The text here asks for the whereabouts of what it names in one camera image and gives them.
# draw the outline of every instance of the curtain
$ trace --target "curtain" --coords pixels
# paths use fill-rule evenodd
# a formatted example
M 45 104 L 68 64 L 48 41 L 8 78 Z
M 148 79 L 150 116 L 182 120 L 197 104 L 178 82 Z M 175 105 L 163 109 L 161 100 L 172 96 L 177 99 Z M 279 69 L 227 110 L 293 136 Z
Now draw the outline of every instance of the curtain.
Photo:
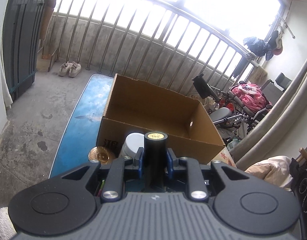
M 12 101 L 11 95 L 9 94 L 9 89 L 7 86 L 6 76 L 5 76 L 5 67 L 3 64 L 2 35 L 0 38 L 0 61 L 1 61 L 0 71 L 1 71 L 1 85 L 2 85 L 3 102 L 5 103 L 5 108 L 10 108 L 13 101 Z
M 265 118 L 230 150 L 241 170 L 263 160 L 283 138 L 307 105 L 307 59 L 288 89 Z

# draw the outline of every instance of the concrete floor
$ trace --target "concrete floor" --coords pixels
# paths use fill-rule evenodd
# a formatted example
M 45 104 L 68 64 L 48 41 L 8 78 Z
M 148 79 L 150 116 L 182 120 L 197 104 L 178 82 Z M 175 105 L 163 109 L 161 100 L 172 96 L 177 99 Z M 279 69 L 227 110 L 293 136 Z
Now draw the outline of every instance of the concrete floor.
M 70 115 L 96 73 L 96 68 L 83 67 L 75 78 L 60 77 L 59 66 L 37 72 L 34 84 L 7 111 L 9 122 L 0 136 L 0 207 L 17 192 L 48 178 Z M 222 137 L 230 133 L 219 130 Z

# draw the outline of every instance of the cardboard box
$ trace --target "cardboard box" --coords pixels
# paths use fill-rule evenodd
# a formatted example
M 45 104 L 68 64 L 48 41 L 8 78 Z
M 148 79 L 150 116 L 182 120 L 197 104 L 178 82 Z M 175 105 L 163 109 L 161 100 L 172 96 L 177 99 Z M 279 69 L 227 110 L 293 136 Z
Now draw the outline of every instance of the cardboard box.
M 132 132 L 162 131 L 177 157 L 187 156 L 207 164 L 224 143 L 203 105 L 193 98 L 117 75 L 103 112 L 97 146 L 118 156 Z

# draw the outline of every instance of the white sneaker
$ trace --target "white sneaker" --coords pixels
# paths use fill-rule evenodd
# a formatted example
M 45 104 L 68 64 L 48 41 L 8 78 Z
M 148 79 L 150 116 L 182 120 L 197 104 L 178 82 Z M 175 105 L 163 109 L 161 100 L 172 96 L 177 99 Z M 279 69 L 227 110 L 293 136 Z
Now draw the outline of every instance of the white sneaker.
M 63 63 L 59 69 L 58 75 L 62 77 L 66 76 L 71 66 L 72 66 L 72 63 L 69 63 L 69 62 Z
M 81 65 L 76 62 L 72 62 L 69 70 L 69 77 L 75 77 L 80 71 Z

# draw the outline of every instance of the pink blanket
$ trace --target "pink blanket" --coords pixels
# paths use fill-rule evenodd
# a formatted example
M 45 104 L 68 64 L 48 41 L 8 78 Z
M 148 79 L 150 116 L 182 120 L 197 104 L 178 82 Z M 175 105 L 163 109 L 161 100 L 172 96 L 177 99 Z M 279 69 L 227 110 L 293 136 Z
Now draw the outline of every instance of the pink blanket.
M 266 107 L 266 100 L 255 84 L 239 85 L 233 88 L 232 92 L 254 113 Z

